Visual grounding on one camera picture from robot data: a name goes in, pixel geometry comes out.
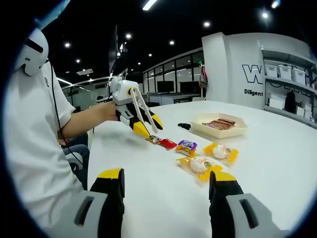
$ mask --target packaged egg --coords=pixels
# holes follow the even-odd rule
[[[231,149],[217,143],[213,143],[205,147],[204,152],[214,159],[221,161],[227,166],[232,165],[239,154],[238,150]]]
[[[193,155],[178,159],[178,165],[186,172],[196,176],[200,181],[208,181],[211,171],[221,171],[222,167],[214,164],[206,156]]]

